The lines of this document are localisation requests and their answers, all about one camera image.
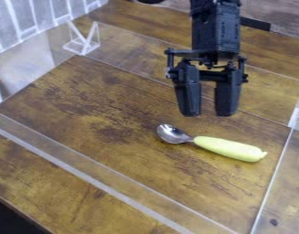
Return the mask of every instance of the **wooden table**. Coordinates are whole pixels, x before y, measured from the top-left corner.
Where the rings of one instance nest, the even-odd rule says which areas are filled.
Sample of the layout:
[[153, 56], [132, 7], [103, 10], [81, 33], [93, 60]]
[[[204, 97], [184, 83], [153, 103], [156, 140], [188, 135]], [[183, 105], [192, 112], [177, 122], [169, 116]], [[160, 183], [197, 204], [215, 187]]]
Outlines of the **wooden table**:
[[[164, 66], [163, 52], [155, 44], [139, 47], [133, 41], [128, 43], [128, 32], [111, 33], [124, 28], [187, 47], [188, 17], [112, 0], [91, 18], [119, 27], [108, 30], [101, 25], [101, 53], [127, 45], [125, 53], [135, 56], [120, 58], [119, 54], [113, 60], [116, 55], [109, 55], [108, 63], [117, 62], [116, 67], [75, 56], [1, 103], [0, 112], [229, 229], [248, 233], [290, 131], [284, 124], [298, 97], [299, 66], [292, 65], [299, 65], [299, 41], [243, 28], [252, 83], [243, 91], [243, 111], [231, 118], [215, 117], [211, 87], [205, 87], [203, 116], [183, 118], [169, 83], [145, 69]], [[77, 21], [83, 31], [88, 22], [87, 18]], [[144, 54], [151, 60], [143, 60]], [[147, 63], [131, 69], [139, 61]], [[123, 70], [128, 68], [135, 74]], [[278, 108], [268, 101], [274, 95]], [[161, 122], [191, 134], [258, 145], [268, 156], [248, 164], [192, 145], [164, 144], [155, 135]], [[0, 199], [54, 233], [175, 232], [1, 136]]]

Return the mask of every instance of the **yellow handle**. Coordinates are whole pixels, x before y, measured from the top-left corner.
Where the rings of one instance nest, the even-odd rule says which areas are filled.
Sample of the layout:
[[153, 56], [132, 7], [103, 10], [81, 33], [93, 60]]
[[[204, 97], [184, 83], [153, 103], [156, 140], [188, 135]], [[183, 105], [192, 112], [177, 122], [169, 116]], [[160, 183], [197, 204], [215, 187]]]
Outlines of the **yellow handle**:
[[263, 152], [260, 148], [252, 145], [231, 142], [220, 138], [196, 136], [192, 141], [208, 151], [246, 162], [258, 162], [267, 155], [267, 152]]

